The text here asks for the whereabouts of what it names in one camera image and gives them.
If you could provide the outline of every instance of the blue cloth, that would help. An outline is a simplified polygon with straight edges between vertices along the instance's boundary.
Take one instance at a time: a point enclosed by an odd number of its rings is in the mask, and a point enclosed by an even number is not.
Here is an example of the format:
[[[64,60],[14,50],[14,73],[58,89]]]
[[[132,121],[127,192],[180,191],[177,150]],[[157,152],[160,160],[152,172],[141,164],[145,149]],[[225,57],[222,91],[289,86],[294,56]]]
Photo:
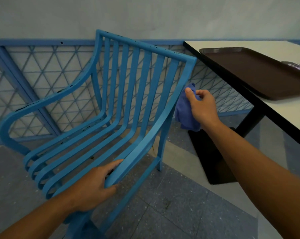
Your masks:
[[[195,97],[197,100],[201,100],[200,96],[198,96],[195,92],[195,84],[189,84],[185,88],[191,88],[194,92]],[[192,112],[191,112],[191,105],[188,98],[185,96],[185,91],[182,91],[180,97],[176,103],[176,110],[175,110],[175,119],[177,122],[181,123],[181,128],[186,130],[192,130],[195,132],[200,131],[200,123],[194,119]]]

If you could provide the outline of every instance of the floor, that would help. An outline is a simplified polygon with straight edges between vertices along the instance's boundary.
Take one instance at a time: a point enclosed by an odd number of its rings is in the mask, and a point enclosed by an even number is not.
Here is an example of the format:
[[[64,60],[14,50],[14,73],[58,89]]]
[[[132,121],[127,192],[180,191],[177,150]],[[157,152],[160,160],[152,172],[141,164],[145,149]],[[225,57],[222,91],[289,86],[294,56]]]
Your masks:
[[[244,116],[220,119],[236,127]],[[269,119],[265,117],[246,139],[300,177],[300,146]],[[35,148],[43,142],[27,146]],[[157,144],[158,139],[120,183],[118,193],[94,211],[97,226],[151,163]],[[21,155],[0,147],[0,232],[45,201],[21,160]],[[163,161],[162,172],[152,171],[107,231],[108,238],[281,238],[238,183],[208,183],[187,132],[176,122],[171,125]],[[61,225],[51,238],[63,238],[65,230]]]

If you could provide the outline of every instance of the white wall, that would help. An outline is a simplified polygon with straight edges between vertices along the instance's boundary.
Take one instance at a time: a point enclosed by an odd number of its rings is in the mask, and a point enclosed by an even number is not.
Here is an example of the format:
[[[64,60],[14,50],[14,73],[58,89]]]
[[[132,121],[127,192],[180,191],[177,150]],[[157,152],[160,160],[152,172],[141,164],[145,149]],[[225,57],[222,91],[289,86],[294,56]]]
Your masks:
[[[0,0],[0,38],[300,39],[300,0]]]

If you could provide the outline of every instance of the black table base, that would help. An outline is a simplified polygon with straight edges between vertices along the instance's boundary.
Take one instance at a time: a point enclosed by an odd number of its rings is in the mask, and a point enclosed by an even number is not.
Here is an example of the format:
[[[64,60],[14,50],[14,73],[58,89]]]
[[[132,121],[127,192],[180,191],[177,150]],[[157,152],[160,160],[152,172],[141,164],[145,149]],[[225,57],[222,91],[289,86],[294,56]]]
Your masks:
[[[264,115],[254,107],[236,129],[232,127],[231,129],[245,137],[263,117]],[[188,133],[209,183],[219,185],[236,182],[235,176],[208,134],[203,130]]]

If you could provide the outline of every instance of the sticker on tray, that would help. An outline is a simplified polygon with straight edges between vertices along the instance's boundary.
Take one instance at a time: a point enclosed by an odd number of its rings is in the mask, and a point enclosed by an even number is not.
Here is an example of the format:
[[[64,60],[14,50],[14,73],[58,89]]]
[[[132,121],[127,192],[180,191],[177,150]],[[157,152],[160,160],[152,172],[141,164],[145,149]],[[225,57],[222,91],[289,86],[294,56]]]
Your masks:
[[[283,64],[287,64],[288,66],[292,66],[298,70],[300,70],[300,64],[295,64],[293,62],[289,62],[289,61],[282,61]]]

